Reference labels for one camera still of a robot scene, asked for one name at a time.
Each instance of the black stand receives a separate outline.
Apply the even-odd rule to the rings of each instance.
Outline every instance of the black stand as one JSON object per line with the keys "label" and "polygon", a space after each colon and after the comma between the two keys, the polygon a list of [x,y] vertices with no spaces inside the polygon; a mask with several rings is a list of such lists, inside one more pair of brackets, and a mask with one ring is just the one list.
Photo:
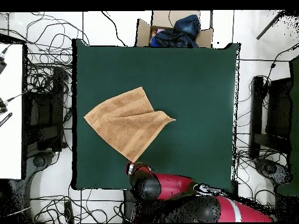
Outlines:
{"label": "black stand", "polygon": [[63,79],[64,70],[55,68],[51,93],[27,93],[28,144],[37,142],[38,150],[51,148],[53,152],[62,151],[63,137]]}
{"label": "black stand", "polygon": [[269,105],[267,113],[267,134],[262,134],[262,109],[264,97],[263,78],[256,76],[252,82],[251,104],[251,135],[249,143],[249,157],[259,157],[260,146],[289,154],[291,151],[289,132],[290,89],[291,78],[274,80],[269,89]]}
{"label": "black stand", "polygon": [[272,27],[274,25],[274,23],[276,23],[279,18],[281,18],[283,16],[282,12],[279,12],[274,18],[273,20],[264,28],[264,30],[257,36],[257,40],[259,40],[267,31],[270,27]]}

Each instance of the black border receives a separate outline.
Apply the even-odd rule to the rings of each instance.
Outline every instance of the black border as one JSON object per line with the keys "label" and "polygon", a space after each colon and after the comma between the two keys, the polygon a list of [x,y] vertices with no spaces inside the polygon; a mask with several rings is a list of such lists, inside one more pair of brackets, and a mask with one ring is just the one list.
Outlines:
{"label": "black border", "polygon": [[71,187],[77,190],[77,39],[72,39],[72,180]]}

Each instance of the white stripe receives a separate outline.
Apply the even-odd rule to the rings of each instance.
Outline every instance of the white stripe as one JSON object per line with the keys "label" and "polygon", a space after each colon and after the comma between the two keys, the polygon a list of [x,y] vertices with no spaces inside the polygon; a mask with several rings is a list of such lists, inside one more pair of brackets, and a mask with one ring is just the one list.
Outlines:
{"label": "white stripe", "polygon": [[239,210],[238,206],[235,204],[234,201],[230,200],[229,198],[226,198],[226,199],[231,203],[231,206],[234,209],[235,222],[242,222],[242,216],[241,216],[241,213],[240,213],[240,210]]}

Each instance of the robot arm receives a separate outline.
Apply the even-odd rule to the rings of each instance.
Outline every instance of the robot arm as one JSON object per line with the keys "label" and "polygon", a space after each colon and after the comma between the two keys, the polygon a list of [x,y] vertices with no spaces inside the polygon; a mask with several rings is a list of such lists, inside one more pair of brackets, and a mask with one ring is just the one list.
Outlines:
{"label": "robot arm", "polygon": [[[129,163],[126,173],[130,176],[131,192],[135,199],[164,200],[168,205],[151,214],[162,222],[272,221],[269,216],[231,200],[224,190],[197,184],[188,177],[154,173],[142,163]],[[172,210],[166,215],[164,212],[168,208]]]}

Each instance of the floor tile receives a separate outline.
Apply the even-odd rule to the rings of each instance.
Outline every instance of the floor tile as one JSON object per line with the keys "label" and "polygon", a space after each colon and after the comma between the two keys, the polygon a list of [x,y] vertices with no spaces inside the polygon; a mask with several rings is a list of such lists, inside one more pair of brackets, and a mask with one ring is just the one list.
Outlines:
{"label": "floor tile", "polygon": [[[137,19],[151,23],[150,11],[108,11],[108,15],[117,27],[117,34],[125,45],[135,44]],[[91,46],[123,46],[116,37],[114,24],[100,11],[84,12],[84,32]]]}
{"label": "floor tile", "polygon": [[213,11],[213,48],[225,48],[232,42],[233,10]]}
{"label": "floor tile", "polygon": [[211,11],[210,10],[200,10],[199,11],[199,21],[200,21],[200,29],[209,29],[210,28],[210,19],[211,19]]}
{"label": "floor tile", "polygon": [[[72,134],[68,131],[65,136],[69,145],[72,143]],[[72,152],[66,148],[60,152],[57,163],[38,172],[31,185],[31,198],[51,195],[68,195],[68,187],[72,179]]]}
{"label": "floor tile", "polygon": [[[247,166],[246,163],[243,163],[238,169],[238,177],[241,179],[237,179],[239,181],[239,195],[244,198],[252,198],[255,194],[262,189],[267,189],[273,191],[273,185],[269,179],[264,178],[260,174],[256,172],[256,170],[250,166]],[[270,204],[275,203],[275,198],[270,193],[259,193],[256,196],[256,199],[261,204]]]}
{"label": "floor tile", "polygon": [[8,35],[8,31],[1,29],[8,29],[8,15],[5,13],[0,13],[0,33]]}
{"label": "floor tile", "polygon": [[[92,213],[93,217],[91,217],[89,214],[86,213],[84,209],[82,209],[82,223],[106,223],[106,221],[109,221],[112,217],[112,219],[109,221],[109,223],[122,223],[122,218],[117,216],[116,213],[119,213],[119,209],[116,207],[120,206],[120,202],[95,202],[95,201],[88,201],[86,206],[86,201],[82,202],[82,206],[86,208],[89,212]],[[72,205],[74,216],[80,216],[81,214],[81,207],[77,205]]]}
{"label": "floor tile", "polygon": [[[55,224],[59,224],[59,221],[57,220],[58,216],[53,211],[53,209],[54,210],[58,209],[58,213],[59,212],[64,213],[64,201],[56,201],[55,202],[57,209],[56,209],[54,203],[51,202],[50,200],[44,200],[44,201],[32,200],[30,202],[30,204],[31,204],[31,207],[32,207],[31,208],[31,213],[32,213],[34,221],[35,220],[37,220],[38,222],[48,221],[48,222],[46,222],[46,224],[52,224],[53,223],[53,221],[51,220],[51,216],[52,216],[52,218],[55,220]],[[39,214],[41,212],[41,210],[43,210],[43,212],[44,212],[47,209],[48,209],[48,212]],[[66,220],[65,220],[64,216],[60,216],[59,220],[63,224],[66,223]]]}
{"label": "floor tile", "polygon": [[[34,14],[14,12],[9,18],[9,28],[11,30],[17,31],[29,41],[36,43],[36,45],[30,47],[34,53],[39,52],[39,48],[47,48],[44,45],[52,46],[52,50],[55,50],[55,47],[70,48],[70,38],[82,38],[82,32],[72,27],[74,25],[82,30],[82,12],[40,12],[38,16]],[[43,14],[45,14],[44,18],[34,23]],[[64,20],[70,22],[70,24],[62,25],[62,23],[65,23]],[[20,38],[18,34],[13,32],[11,32],[11,36]]]}
{"label": "floor tile", "polygon": [[[81,192],[70,189],[69,194],[75,200],[81,199]],[[84,189],[82,190],[83,200],[123,200],[122,190]]]}
{"label": "floor tile", "polygon": [[[279,10],[236,10],[234,42],[241,43],[240,58],[274,60],[276,55],[299,42],[298,20],[281,18],[259,40],[257,36]],[[278,60],[291,60],[299,49],[285,52]]]}

